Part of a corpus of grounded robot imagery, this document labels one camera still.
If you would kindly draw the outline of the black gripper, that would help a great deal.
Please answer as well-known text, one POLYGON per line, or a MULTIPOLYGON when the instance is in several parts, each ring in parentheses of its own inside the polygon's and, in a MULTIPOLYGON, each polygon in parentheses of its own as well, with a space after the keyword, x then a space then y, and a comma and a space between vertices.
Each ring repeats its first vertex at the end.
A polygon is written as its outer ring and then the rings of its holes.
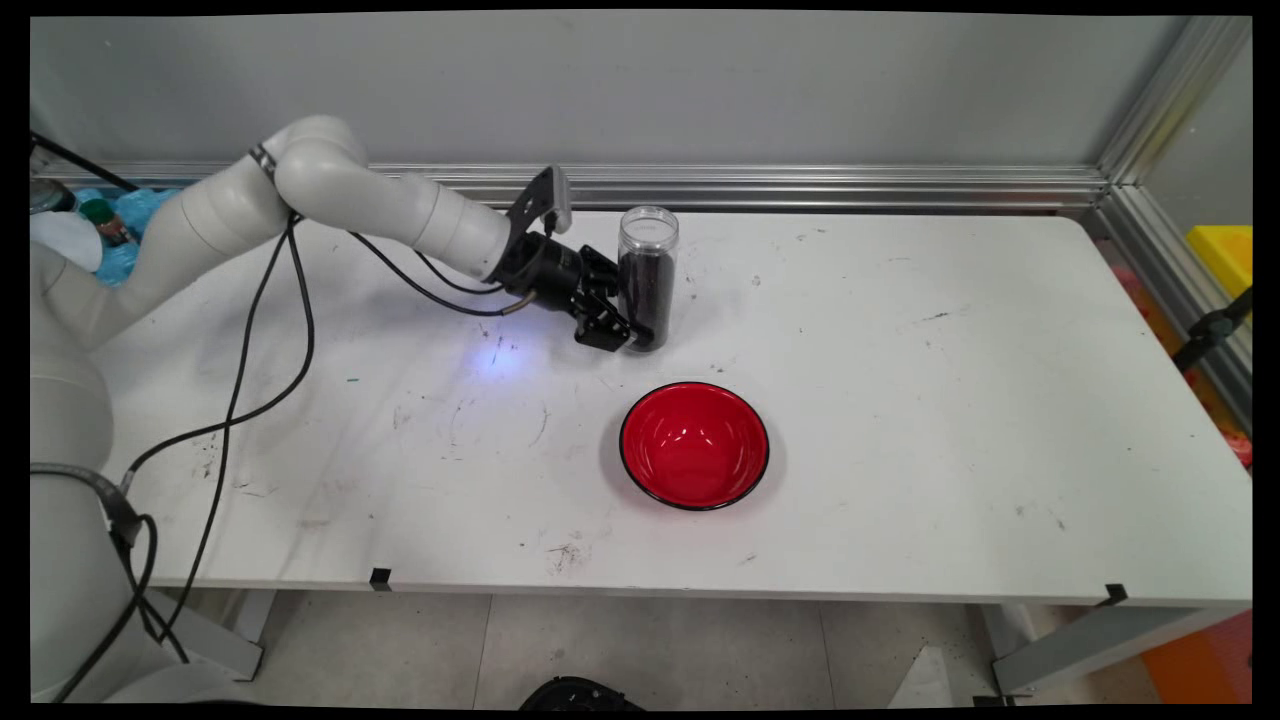
POLYGON ((573 315, 579 345, 607 352, 648 351, 657 340, 652 328, 631 322, 609 300, 607 295, 620 292, 620 266, 591 245, 572 250, 541 233, 524 233, 509 240, 490 282, 520 297, 531 295, 540 307, 573 315))

